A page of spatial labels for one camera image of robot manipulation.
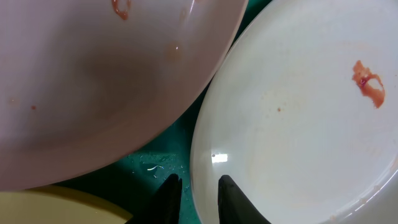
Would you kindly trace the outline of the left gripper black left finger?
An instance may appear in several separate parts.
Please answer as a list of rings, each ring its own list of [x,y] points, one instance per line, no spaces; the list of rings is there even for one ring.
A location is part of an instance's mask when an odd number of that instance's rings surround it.
[[[126,224],[178,224],[182,198],[182,179],[170,174],[149,204]]]

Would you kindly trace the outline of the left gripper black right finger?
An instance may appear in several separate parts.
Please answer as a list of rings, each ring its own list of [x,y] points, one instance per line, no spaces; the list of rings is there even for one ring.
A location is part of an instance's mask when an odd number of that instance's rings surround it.
[[[218,216],[220,224],[271,224],[229,175],[218,181]]]

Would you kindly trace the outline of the white plate with sauce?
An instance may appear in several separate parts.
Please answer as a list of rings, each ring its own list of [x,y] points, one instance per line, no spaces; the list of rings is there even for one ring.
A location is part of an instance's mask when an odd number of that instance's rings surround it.
[[[272,1],[201,106],[202,223],[230,176],[271,223],[397,222],[397,1]]]

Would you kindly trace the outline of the pinkish white plate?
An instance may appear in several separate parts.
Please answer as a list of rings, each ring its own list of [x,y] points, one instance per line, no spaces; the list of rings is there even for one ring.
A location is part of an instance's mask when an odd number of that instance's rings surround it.
[[[196,100],[242,0],[1,0],[1,190],[102,168]]]

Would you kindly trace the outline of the yellow plate with sauce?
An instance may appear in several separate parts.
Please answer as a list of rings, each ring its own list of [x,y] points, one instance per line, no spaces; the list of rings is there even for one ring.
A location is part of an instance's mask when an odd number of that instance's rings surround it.
[[[1,224],[126,223],[125,209],[79,190],[48,185],[1,192]]]

